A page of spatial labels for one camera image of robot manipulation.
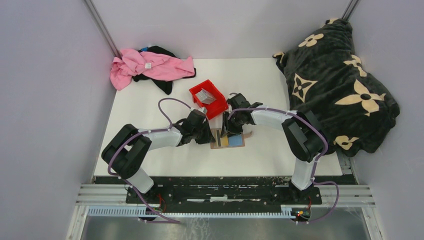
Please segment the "red plastic bin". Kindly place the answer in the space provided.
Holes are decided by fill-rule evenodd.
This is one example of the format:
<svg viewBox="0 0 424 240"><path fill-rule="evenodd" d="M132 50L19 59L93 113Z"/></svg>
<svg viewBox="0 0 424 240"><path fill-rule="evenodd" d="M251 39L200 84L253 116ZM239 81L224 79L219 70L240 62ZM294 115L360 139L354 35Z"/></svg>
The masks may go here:
<svg viewBox="0 0 424 240"><path fill-rule="evenodd" d="M200 108L206 109L206 117L211 120L228 110L226 97L209 80L189 89L192 100Z"/></svg>

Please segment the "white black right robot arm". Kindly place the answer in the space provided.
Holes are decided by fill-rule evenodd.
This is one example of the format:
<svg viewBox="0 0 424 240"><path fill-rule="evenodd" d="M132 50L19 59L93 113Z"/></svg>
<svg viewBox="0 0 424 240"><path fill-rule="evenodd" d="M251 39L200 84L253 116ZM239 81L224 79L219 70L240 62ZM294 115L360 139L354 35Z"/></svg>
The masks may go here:
<svg viewBox="0 0 424 240"><path fill-rule="evenodd" d="M251 104L241 93L231 95L226 102L230 111L222 115L221 136L241 134L245 125L267 126L284 132L295 156L288 196L295 204L306 201L308 189L314 184L318 160L329 148L329 141L314 113L280 110L260 102Z"/></svg>

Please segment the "tan leather card holder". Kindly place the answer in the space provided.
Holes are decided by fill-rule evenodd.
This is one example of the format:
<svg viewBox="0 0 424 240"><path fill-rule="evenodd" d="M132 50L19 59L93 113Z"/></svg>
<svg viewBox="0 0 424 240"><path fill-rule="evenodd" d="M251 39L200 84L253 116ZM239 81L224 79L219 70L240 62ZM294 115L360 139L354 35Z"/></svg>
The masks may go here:
<svg viewBox="0 0 424 240"><path fill-rule="evenodd" d="M236 134L236 135L232 135L228 137L228 141L229 141L229 146L228 147L223 147L223 148L214 148L214 143L210 143L210 148L212 150L214 149L227 149L227 148L241 148L244 147L245 144L245 140L249 137L251 137L253 135L253 132L247 132L247 133L242 133L242 134Z"/></svg>

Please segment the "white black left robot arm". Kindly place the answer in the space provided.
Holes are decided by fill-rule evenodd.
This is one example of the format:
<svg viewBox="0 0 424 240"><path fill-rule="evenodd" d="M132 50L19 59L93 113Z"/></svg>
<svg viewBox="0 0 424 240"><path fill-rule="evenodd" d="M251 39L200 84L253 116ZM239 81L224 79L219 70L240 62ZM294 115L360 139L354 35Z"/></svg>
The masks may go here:
<svg viewBox="0 0 424 240"><path fill-rule="evenodd" d="M169 127L139 129L132 124L124 125L101 153L108 170L128 181L138 190L138 197L149 204L156 200L158 191L153 179L141 165L147 153L165 147L180 147L195 141L199 145L214 143L207 116L193 109Z"/></svg>

